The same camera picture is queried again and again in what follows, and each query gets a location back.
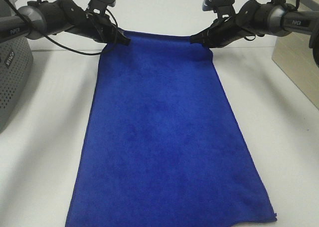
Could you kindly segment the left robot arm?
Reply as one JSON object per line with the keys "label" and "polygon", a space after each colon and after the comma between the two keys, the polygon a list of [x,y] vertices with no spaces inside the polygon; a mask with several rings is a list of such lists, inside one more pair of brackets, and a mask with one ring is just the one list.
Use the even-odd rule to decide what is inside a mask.
{"label": "left robot arm", "polygon": [[0,0],[13,15],[0,18],[0,42],[26,37],[37,40],[61,32],[86,37],[98,43],[129,45],[130,39],[110,21],[108,15],[83,10],[73,0],[30,1],[16,9],[9,0]]}

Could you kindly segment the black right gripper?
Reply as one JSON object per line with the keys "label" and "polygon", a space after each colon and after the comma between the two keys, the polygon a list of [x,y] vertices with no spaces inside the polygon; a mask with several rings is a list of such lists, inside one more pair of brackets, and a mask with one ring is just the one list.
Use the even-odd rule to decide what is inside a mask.
{"label": "black right gripper", "polygon": [[247,1],[232,17],[216,19],[209,27],[189,37],[191,44],[202,44],[209,48],[222,48],[241,38],[249,41],[250,36],[261,37],[253,26],[254,15],[261,7],[256,0]]}

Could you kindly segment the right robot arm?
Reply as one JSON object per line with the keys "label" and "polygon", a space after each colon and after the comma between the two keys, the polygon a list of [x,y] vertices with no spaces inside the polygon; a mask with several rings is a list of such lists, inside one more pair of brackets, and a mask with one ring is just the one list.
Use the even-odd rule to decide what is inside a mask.
{"label": "right robot arm", "polygon": [[292,11],[279,4],[260,4],[256,0],[249,0],[238,13],[216,19],[210,27],[192,35],[189,40],[190,43],[199,43],[208,48],[222,48],[249,36],[283,37],[292,32],[309,35],[309,48],[318,48],[319,13]]}

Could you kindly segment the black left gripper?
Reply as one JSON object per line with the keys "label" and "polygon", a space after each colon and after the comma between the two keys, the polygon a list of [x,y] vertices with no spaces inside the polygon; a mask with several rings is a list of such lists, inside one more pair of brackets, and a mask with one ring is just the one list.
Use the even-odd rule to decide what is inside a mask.
{"label": "black left gripper", "polygon": [[73,0],[58,0],[58,6],[71,28],[66,31],[84,36],[99,43],[113,43],[129,45],[131,39],[124,34],[124,30],[116,29],[105,14],[108,6],[114,7],[116,0],[90,0],[86,10],[79,7]]}

